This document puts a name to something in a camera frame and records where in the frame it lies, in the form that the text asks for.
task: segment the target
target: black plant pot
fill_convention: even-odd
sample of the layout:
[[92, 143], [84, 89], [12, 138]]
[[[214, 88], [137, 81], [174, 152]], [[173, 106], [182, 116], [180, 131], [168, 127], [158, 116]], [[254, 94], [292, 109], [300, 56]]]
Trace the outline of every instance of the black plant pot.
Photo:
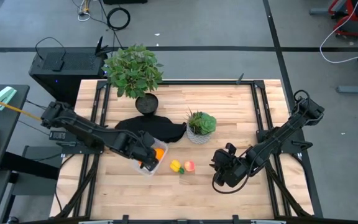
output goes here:
[[144, 116], [153, 116], [158, 108], [158, 98], [154, 94], [146, 93], [143, 98], [136, 99], [135, 106]]

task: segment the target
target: white container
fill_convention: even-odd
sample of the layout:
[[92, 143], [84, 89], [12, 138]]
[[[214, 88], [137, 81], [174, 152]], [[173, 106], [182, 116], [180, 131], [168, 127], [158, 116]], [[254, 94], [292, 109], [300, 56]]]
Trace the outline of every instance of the white container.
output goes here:
[[152, 148], [153, 149], [156, 149], [156, 148], [160, 148], [162, 150], [164, 150], [164, 155], [162, 155], [162, 158], [160, 160], [160, 162], [155, 166], [154, 170], [152, 171], [148, 171], [146, 168], [140, 168], [140, 165], [139, 165], [139, 161], [135, 160], [135, 159], [132, 159], [132, 166], [134, 167], [134, 169], [137, 171], [137, 172], [140, 172], [141, 174], [143, 175], [146, 175], [146, 176], [153, 176], [155, 174], [155, 172], [157, 171], [158, 167], [160, 166], [161, 162], [164, 160], [164, 157], [165, 155], [167, 154], [168, 152], [168, 145], [165, 144], [164, 142], [154, 138], [154, 144], [152, 145]]

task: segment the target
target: butcher block tabletop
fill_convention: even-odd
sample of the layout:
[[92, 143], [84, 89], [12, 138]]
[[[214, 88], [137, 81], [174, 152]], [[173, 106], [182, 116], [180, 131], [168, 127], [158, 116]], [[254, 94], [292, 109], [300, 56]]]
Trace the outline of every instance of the butcher block tabletop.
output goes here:
[[[273, 123], [281, 126], [288, 119], [281, 82], [264, 82]], [[91, 117], [96, 84], [97, 80], [83, 80], [78, 93], [75, 112], [88, 119]], [[214, 169], [208, 164], [215, 150], [231, 142], [238, 148], [238, 156], [257, 144], [257, 122], [250, 86], [160, 85], [153, 94], [159, 100], [157, 115], [181, 124], [186, 122], [189, 109], [203, 111], [217, 119], [216, 132], [208, 143], [202, 145], [190, 142], [186, 134], [178, 142], [169, 143], [169, 151], [152, 177], [134, 170], [132, 160], [105, 149], [99, 160], [91, 219], [120, 220], [123, 215], [129, 215], [131, 220], [232, 219], [233, 215], [239, 215], [240, 219], [273, 218], [264, 170], [251, 177], [246, 186], [235, 194], [219, 194], [211, 186]], [[259, 90], [258, 95], [259, 101], [262, 101]], [[100, 96], [96, 123], [100, 119], [103, 98], [104, 90]], [[106, 125], [113, 128], [118, 122], [139, 115], [134, 99], [118, 98], [116, 88], [110, 89]], [[302, 166], [288, 154], [282, 154], [280, 158], [287, 188], [307, 212], [313, 213]], [[195, 171], [185, 174], [172, 171], [169, 165], [174, 159], [182, 164], [192, 160], [196, 165]], [[63, 207], [77, 189], [82, 161], [83, 155], [75, 155], [60, 171], [57, 195]], [[233, 190], [227, 186], [217, 188]], [[281, 195], [278, 188], [275, 189], [283, 215]], [[80, 215], [85, 213], [87, 194], [88, 189], [83, 194]], [[59, 211], [55, 198], [50, 215], [54, 216]]]

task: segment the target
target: green leafy plant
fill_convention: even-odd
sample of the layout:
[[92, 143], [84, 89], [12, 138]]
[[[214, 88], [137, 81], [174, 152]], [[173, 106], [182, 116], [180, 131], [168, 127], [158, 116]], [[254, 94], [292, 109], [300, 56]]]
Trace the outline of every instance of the green leafy plant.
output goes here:
[[119, 49], [118, 53], [104, 61], [102, 68], [108, 74], [109, 83], [118, 88], [117, 96], [144, 97], [146, 91], [154, 91], [162, 82], [162, 73], [158, 70], [155, 54], [143, 45], [133, 45]]
[[216, 130], [216, 119], [203, 112], [192, 113], [188, 115], [188, 125], [196, 135], [207, 135]]

